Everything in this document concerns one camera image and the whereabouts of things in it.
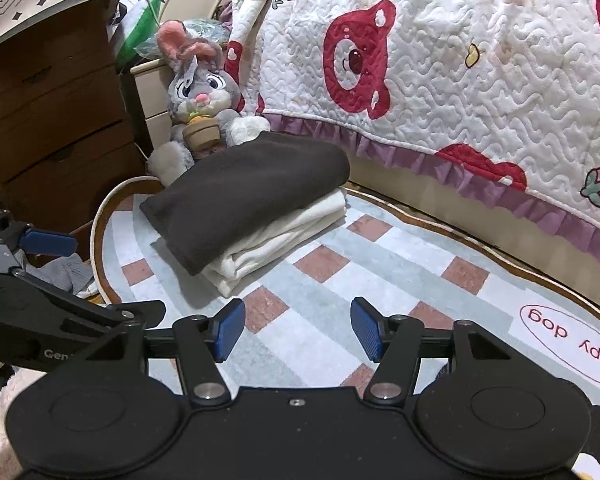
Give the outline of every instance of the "rug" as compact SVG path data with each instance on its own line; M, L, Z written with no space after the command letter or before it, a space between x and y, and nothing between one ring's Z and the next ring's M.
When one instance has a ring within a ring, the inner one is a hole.
M162 300L160 327L168 327L183 316L212 316L227 300L186 273L140 212L159 189L155 179L137 178L110 193L94 222L91 261L108 303ZM245 330L218 366L232 394L239 386L350 385L362 392L376 365L351 329L355 296L430 328L471 319L586 393L595 405L593 428L578 463L600 480L600 309L448 226L347 194L341 222L241 284ZM423 360L416 393L444 365ZM150 374L181 392L170 362L151 362Z

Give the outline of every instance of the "dark gray blanket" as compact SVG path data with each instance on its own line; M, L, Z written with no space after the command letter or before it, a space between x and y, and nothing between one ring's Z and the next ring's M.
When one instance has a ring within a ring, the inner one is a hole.
M190 274L238 240L349 178L347 155L310 137L262 132L196 163L140 209Z

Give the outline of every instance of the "plastic bag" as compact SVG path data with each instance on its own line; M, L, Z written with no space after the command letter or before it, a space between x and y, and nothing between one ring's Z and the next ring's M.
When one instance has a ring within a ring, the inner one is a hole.
M213 41L224 47L229 41L229 30L222 26L217 20L195 19L185 20L184 26L189 34L194 38L203 38L207 41ZM155 41L155 34L148 40L143 41L136 46L136 52L145 59L160 59L162 53Z

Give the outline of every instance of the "stuffed bunny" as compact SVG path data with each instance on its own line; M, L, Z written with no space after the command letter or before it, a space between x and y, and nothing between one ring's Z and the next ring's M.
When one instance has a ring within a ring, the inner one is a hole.
M219 45L192 37L182 22L160 26L157 44L173 69L168 111L174 123L171 141L156 148L149 172L166 187L194 164L191 150L204 150L216 140L235 146L269 131L264 117L241 117L235 111L240 90L222 70Z

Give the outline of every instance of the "wooden drawer cabinet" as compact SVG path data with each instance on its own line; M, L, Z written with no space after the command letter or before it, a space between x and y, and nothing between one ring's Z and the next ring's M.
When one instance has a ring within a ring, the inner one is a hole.
M173 70L158 60L151 61L147 65L154 68L137 72L139 67L133 67L131 73L136 79L142 111L148 119L167 111L167 89L173 81Z
M0 120L0 182L8 182L47 155L125 118L112 66L44 94Z
M0 204L41 229L87 233L107 193L145 171L107 41L108 5L87 1L0 43ZM88 243L78 252L88 255Z
M144 171L127 121L48 156L3 187L16 218L70 232L93 218L118 183Z
M102 6L91 0L0 44L0 118L68 81L110 65L103 19Z
M154 149L171 140L171 116L168 112L147 119L146 127Z

